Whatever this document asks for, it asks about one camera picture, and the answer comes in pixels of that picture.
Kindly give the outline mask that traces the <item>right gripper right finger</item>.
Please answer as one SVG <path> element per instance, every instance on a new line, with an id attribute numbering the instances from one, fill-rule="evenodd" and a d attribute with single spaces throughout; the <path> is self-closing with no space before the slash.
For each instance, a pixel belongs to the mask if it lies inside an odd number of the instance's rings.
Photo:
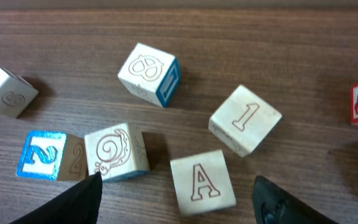
<path id="1" fill-rule="evenodd" d="M 262 175 L 255 177 L 252 204 L 257 224 L 337 224 Z"/>

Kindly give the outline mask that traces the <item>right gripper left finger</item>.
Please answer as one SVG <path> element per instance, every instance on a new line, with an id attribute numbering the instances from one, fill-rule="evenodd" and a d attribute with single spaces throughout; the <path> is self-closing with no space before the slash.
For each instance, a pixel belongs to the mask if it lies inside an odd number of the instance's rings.
<path id="1" fill-rule="evenodd" d="M 98 220 L 103 183 L 97 172 L 64 191 L 14 223 L 95 224 Z"/>

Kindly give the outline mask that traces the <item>letter A wooden block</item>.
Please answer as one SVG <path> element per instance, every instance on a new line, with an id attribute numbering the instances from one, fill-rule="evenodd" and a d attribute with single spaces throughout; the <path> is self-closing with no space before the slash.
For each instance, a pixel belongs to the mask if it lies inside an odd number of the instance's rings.
<path id="1" fill-rule="evenodd" d="M 221 150 L 170 161 L 182 215 L 190 216 L 236 205 L 236 197 Z"/>

